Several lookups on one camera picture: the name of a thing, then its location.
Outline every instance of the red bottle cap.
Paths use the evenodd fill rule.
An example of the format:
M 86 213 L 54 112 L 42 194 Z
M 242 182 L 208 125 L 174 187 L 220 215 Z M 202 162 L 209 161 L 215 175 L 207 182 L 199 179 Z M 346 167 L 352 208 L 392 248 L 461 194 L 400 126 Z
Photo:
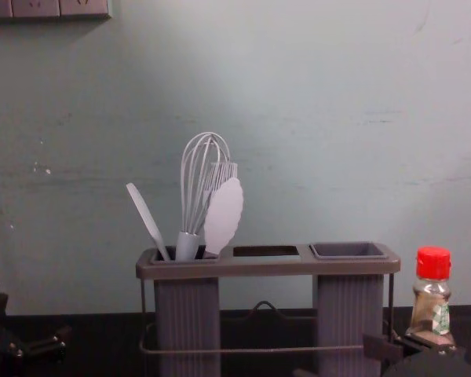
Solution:
M 438 246 L 420 247 L 417 252 L 417 276 L 445 280 L 450 277 L 450 251 Z

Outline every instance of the gray utensil holder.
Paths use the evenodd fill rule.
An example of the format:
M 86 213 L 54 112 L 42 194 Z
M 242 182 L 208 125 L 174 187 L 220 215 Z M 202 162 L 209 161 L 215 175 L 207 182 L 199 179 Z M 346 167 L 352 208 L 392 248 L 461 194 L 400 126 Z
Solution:
M 363 356 L 363 333 L 382 335 L 384 275 L 399 270 L 399 257 L 379 243 L 227 247 L 219 258 L 179 263 L 147 250 L 136 273 L 144 315 L 144 282 L 154 280 L 159 350 L 141 351 L 160 356 L 161 377 L 218 377 L 223 353 L 290 351 L 316 352 L 319 377 L 377 377 L 380 363 Z M 314 347 L 220 349 L 220 277 L 296 275 L 314 276 Z

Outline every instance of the light blue wall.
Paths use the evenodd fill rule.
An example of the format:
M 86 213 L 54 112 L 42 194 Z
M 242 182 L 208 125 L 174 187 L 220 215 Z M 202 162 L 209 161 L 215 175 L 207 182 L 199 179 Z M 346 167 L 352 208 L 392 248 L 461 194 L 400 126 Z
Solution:
M 116 1 L 103 23 L 0 26 L 0 284 L 11 313 L 138 311 L 179 162 L 221 133 L 246 206 L 235 243 L 376 240 L 453 252 L 471 303 L 471 0 Z M 222 282 L 222 305 L 312 304 L 311 279 Z

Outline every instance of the spice bottle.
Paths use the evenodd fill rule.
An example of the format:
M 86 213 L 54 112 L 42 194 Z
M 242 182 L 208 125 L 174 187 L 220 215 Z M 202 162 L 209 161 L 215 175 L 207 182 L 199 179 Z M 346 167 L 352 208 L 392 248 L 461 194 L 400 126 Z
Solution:
M 435 246 L 418 249 L 415 301 L 408 335 L 437 345 L 455 344 L 448 307 L 450 266 L 449 250 Z

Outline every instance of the spatula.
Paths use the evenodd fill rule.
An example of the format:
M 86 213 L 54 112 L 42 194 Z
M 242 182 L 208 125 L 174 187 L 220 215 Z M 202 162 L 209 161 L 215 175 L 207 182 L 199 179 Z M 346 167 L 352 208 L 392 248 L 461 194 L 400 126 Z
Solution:
M 148 206 L 143 199 L 143 196 L 141 196 L 140 192 L 133 183 L 128 183 L 126 187 L 127 191 L 129 191 L 129 194 L 131 195 L 131 198 L 134 201 L 134 205 L 140 213 L 144 225 L 147 227 L 150 236 L 152 236 L 152 239 L 155 241 L 155 245 L 159 249 L 162 258 L 165 261 L 170 261 L 171 258 L 169 254 L 167 254 L 166 247 L 164 246 L 164 241 L 162 240 L 162 235 L 160 234 L 159 228 L 157 227 L 157 224 L 155 223 L 154 218 L 152 217 L 152 214 L 150 213 L 150 210 L 148 209 Z
M 243 212 L 243 188 L 237 178 L 229 178 L 211 196 L 204 221 L 206 252 L 218 255 L 236 234 Z

